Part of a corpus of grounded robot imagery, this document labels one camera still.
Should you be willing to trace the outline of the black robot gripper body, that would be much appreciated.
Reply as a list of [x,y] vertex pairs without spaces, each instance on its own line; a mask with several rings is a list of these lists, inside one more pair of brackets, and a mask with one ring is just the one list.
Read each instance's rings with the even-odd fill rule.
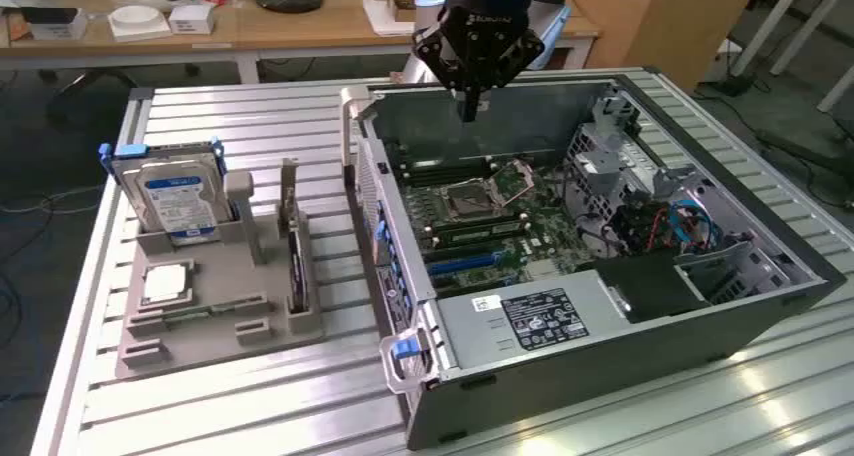
[[455,58],[469,74],[472,42],[487,34],[517,34],[529,29],[532,0],[445,0],[439,23],[451,43]]

